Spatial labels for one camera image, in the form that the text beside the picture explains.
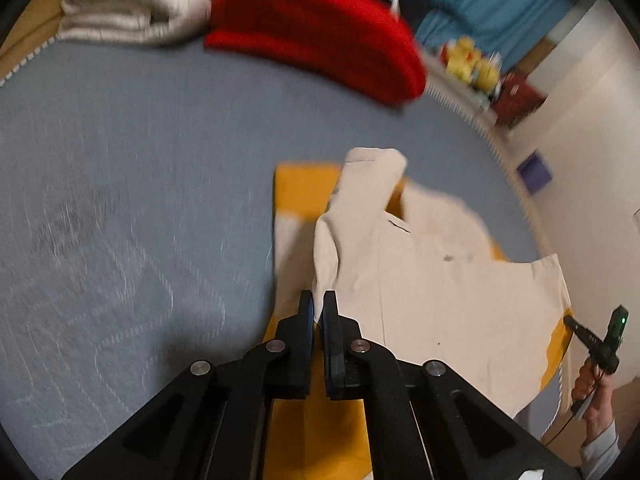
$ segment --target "red pillow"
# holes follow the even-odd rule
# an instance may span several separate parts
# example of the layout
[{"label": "red pillow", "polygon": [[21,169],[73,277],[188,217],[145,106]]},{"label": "red pillow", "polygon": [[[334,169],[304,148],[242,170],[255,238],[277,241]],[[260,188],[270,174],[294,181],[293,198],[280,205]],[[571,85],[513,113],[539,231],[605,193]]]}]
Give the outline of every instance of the red pillow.
[{"label": "red pillow", "polygon": [[387,105],[422,94],[414,37],[376,0],[213,0],[205,46],[313,70]]}]

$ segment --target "red box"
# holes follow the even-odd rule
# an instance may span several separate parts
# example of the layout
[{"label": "red box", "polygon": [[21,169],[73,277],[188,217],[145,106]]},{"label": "red box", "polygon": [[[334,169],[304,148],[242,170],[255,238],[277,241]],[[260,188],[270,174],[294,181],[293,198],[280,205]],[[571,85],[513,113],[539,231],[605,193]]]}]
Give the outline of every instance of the red box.
[{"label": "red box", "polygon": [[518,72],[502,76],[500,97],[491,108],[498,115],[496,124],[514,128],[521,120],[535,112],[546,100],[546,95],[527,83],[527,77]]}]

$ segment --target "gray mattress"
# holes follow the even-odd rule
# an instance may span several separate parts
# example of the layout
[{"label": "gray mattress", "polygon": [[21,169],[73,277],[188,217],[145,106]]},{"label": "gray mattress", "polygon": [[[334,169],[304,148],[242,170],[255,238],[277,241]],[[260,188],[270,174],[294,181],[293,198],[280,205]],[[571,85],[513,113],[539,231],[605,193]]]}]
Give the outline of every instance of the gray mattress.
[{"label": "gray mattress", "polygon": [[[0,89],[0,422],[59,478],[196,359],[237,358],[271,313],[273,171],[393,146],[537,257],[484,140],[429,96],[402,111],[200,41],[55,43]],[[554,381],[521,414],[540,435]]]}]

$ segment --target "yellow towel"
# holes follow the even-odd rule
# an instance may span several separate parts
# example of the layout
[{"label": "yellow towel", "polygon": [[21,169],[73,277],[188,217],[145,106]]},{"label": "yellow towel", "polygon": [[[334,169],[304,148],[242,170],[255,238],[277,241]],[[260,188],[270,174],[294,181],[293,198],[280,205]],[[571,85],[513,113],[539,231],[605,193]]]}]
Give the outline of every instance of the yellow towel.
[{"label": "yellow towel", "polygon": [[[274,179],[275,215],[316,222],[325,211],[340,175],[335,164],[281,164]],[[402,181],[386,210],[402,218]],[[507,260],[494,243],[494,259]],[[273,338],[279,319],[273,316],[264,340]],[[540,389],[558,369],[571,333],[562,320],[554,330],[546,355],[547,371]],[[361,480],[371,472],[364,407],[360,400],[325,397],[324,362],[316,327],[311,392],[306,400],[277,400],[265,456],[265,480]]]}]

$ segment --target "sleeve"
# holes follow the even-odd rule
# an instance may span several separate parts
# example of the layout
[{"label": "sleeve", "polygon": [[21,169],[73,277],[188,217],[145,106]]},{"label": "sleeve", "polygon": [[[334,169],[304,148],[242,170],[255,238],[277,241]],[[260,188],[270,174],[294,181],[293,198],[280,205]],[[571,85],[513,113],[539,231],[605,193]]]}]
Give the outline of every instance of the sleeve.
[{"label": "sleeve", "polygon": [[[327,212],[316,222],[316,321],[327,290],[353,291],[354,284],[361,279],[364,266],[371,261],[368,256],[376,227],[405,167],[406,159],[393,149],[354,148],[347,154]],[[348,294],[342,294],[341,298],[343,305],[349,302]],[[363,319],[358,322],[365,333]],[[373,335],[366,337],[376,340]]]},{"label": "sleeve", "polygon": [[596,439],[580,448],[582,477],[584,480],[599,480],[618,458],[618,434],[616,423],[602,432]]}]

